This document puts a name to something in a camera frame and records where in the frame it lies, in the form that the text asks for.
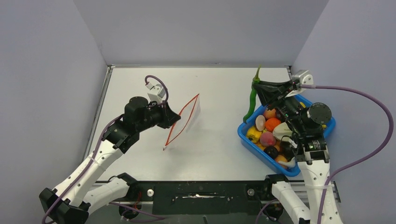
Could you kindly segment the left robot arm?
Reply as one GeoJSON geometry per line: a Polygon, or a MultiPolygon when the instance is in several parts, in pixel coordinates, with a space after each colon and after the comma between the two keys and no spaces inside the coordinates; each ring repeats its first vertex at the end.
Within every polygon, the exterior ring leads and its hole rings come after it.
{"type": "Polygon", "coordinates": [[[91,186],[106,169],[124,155],[140,139],[140,133],[158,126],[171,128],[181,116],[172,111],[167,102],[158,104],[144,97],[133,97],[124,113],[104,128],[95,149],[61,183],[53,189],[45,188],[39,199],[47,218],[56,224],[84,224],[89,215],[114,199],[126,196],[135,179],[121,174],[118,181],[91,191],[91,186]]]}

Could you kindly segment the brown kiwi potato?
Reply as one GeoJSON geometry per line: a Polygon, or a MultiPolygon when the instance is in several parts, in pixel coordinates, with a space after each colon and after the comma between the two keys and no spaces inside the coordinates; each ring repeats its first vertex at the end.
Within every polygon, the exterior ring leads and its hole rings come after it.
{"type": "Polygon", "coordinates": [[[265,129],[266,118],[263,115],[258,115],[255,119],[255,127],[262,132],[265,129]]]}

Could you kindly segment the green chili pepper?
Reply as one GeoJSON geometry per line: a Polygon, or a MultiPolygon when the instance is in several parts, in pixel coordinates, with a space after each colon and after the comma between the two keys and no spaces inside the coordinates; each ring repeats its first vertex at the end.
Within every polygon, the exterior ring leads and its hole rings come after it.
{"type": "Polygon", "coordinates": [[[243,123],[246,123],[247,120],[253,115],[253,113],[255,111],[257,91],[254,89],[253,85],[260,82],[259,73],[260,73],[261,66],[262,66],[261,64],[258,66],[255,76],[252,79],[251,92],[249,94],[249,108],[248,108],[248,112],[243,117],[243,123]]]}

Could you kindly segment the clear zip bag orange zipper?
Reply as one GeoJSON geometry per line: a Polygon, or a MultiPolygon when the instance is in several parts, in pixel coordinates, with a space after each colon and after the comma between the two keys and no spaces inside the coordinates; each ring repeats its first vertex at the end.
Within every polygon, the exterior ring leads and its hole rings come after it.
{"type": "Polygon", "coordinates": [[[181,119],[173,124],[163,146],[163,151],[169,148],[183,133],[188,132],[197,121],[201,112],[200,94],[194,96],[179,112],[181,119]]]}

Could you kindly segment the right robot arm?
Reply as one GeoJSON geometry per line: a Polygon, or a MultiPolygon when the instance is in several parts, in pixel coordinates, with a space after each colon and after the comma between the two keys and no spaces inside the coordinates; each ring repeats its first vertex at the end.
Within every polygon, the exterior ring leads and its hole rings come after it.
{"type": "Polygon", "coordinates": [[[269,109],[276,108],[292,131],[295,160],[301,170],[310,206],[310,223],[340,224],[339,209],[330,184],[330,156],[323,125],[332,118],[324,103],[302,107],[293,96],[299,89],[298,81],[253,84],[260,102],[269,109]]]}

